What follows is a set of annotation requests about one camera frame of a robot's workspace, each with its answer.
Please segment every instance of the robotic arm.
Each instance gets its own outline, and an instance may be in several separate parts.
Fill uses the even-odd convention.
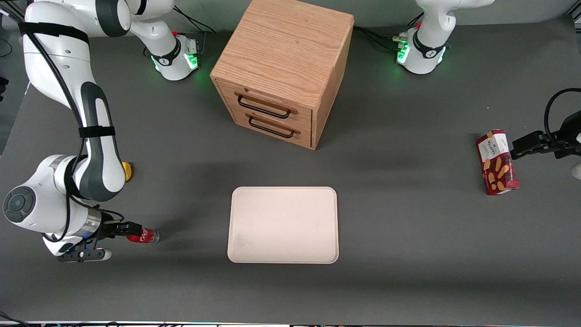
[[[488,6],[494,0],[415,0],[424,11],[417,27],[400,33],[397,63],[415,74],[427,74],[442,61],[446,41],[456,26],[452,10]]]
[[[83,203],[113,198],[126,180],[109,104],[91,72],[88,36],[131,31],[150,49],[164,78],[183,79],[198,67],[195,40],[176,37],[163,21],[152,20],[170,11],[173,3],[41,0],[28,6],[25,22],[19,24],[31,84],[73,111],[87,155],[44,159],[28,181],[6,196],[3,212],[15,225],[44,233],[46,246],[59,261],[106,260],[111,252],[96,248],[98,240],[144,232],[141,225],[116,221],[109,211]]]

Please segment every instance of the drawer handle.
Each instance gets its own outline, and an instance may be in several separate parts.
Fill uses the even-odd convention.
[[[246,104],[246,103],[242,102],[242,94],[238,96],[238,104],[241,105],[241,106],[243,106],[244,108],[252,109],[254,111],[258,111],[258,112],[261,112],[261,113],[265,113],[267,115],[270,115],[270,116],[276,117],[276,118],[280,118],[280,119],[286,119],[291,114],[290,113],[291,112],[290,110],[287,110],[286,111],[286,114],[284,114],[284,115],[279,115],[278,113],[270,112],[268,110],[261,109],[261,108],[259,108],[257,106],[253,106],[253,105]]]
[[[284,137],[284,138],[291,138],[293,135],[295,135],[295,131],[294,131],[294,130],[291,130],[291,131],[290,131],[290,134],[282,134],[282,133],[280,133],[280,132],[277,132],[277,131],[275,131],[275,130],[271,130],[271,129],[268,129],[268,128],[266,128],[266,127],[262,127],[262,126],[260,126],[260,125],[257,125],[257,124],[255,124],[255,123],[253,123],[253,122],[252,122],[252,119],[254,119],[254,117],[252,117],[252,116],[248,117],[248,124],[250,124],[252,127],[256,127],[256,128],[258,128],[258,129],[262,129],[263,131],[267,131],[267,132],[269,132],[269,133],[272,133],[272,134],[274,134],[274,135],[278,135],[278,136],[280,136],[280,137]]]

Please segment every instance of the wooden drawer cabinet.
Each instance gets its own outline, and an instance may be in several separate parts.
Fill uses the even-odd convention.
[[[234,122],[315,149],[345,72],[353,16],[253,0],[210,77]]]

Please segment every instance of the red can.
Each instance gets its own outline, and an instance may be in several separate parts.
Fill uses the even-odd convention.
[[[126,238],[129,241],[136,243],[156,244],[157,242],[159,242],[159,233],[154,229],[141,227],[141,236],[127,235]]]

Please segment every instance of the grey table surface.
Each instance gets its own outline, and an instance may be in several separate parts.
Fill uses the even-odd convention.
[[[91,40],[119,153],[136,166],[103,207],[157,228],[162,242],[104,240],[110,260],[60,264],[38,233],[0,219],[0,310],[29,320],[581,325],[581,182],[569,173],[578,159],[519,160],[521,189],[489,197],[475,148],[491,129],[510,140],[541,129],[551,95],[579,85],[570,18],[459,26],[427,76],[355,33],[316,151],[232,122],[209,79],[229,35],[209,35],[200,71],[179,82],[158,75],[137,38]],[[554,127],[579,101],[555,103]],[[0,194],[77,145],[73,115],[30,87],[0,158]],[[238,186],[333,187],[337,262],[230,262]]]

